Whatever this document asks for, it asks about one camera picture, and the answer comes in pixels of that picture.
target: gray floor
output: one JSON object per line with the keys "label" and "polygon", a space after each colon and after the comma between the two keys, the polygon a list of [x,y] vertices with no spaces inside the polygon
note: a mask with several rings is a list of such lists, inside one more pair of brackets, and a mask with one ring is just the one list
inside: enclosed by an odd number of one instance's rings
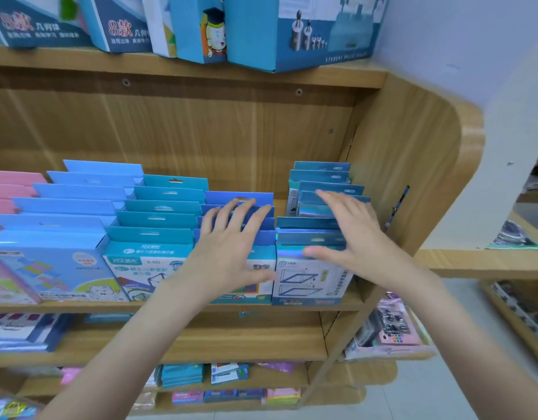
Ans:
{"label": "gray floor", "polygon": [[[537,381],[538,364],[528,349],[498,315],[474,280],[448,279],[446,285],[472,314],[477,324],[489,331],[507,353]],[[440,356],[427,361],[400,361],[393,383],[367,388],[359,405],[307,407],[298,411],[180,414],[138,417],[142,420],[317,420],[327,418],[372,420],[475,420],[473,410]]]}

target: graduation cap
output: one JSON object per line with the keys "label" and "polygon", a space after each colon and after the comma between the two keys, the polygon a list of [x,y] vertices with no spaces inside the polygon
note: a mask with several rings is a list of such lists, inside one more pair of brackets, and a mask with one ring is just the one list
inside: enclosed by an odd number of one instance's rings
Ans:
{"label": "graduation cap", "polygon": [[203,13],[207,15],[207,23],[210,26],[220,28],[224,24],[224,12],[221,9],[211,7],[210,9],[203,10]]}

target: forearm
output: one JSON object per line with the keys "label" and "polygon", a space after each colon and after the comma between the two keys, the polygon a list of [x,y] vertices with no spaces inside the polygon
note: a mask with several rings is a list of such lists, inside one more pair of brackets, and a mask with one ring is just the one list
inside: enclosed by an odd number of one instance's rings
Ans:
{"label": "forearm", "polygon": [[476,415],[481,420],[538,419],[538,383],[474,323],[439,277],[416,270],[407,282],[423,279],[428,285],[408,286],[402,297],[427,328]]}
{"label": "forearm", "polygon": [[39,419],[125,419],[162,356],[208,302],[189,286],[177,277],[162,282]]}

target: white wall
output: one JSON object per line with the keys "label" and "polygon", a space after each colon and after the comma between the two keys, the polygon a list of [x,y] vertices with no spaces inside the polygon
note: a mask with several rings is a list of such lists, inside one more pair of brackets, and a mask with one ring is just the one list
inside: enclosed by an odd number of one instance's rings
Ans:
{"label": "white wall", "polygon": [[483,109],[481,164],[423,245],[483,248],[538,158],[538,0],[390,0],[374,56]]}

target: left hand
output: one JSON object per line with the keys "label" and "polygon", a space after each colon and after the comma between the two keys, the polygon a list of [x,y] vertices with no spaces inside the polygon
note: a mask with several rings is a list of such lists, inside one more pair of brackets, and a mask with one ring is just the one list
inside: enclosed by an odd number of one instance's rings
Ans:
{"label": "left hand", "polygon": [[[250,199],[236,208],[238,200],[234,199],[222,209],[208,211],[201,225],[201,239],[175,274],[178,281],[184,280],[198,287],[208,299],[205,303],[248,284],[275,279],[272,270],[251,271],[245,268],[253,240],[271,210],[271,205],[259,208],[241,231],[245,215],[255,202],[255,199]],[[232,210],[234,213],[228,221]]]}

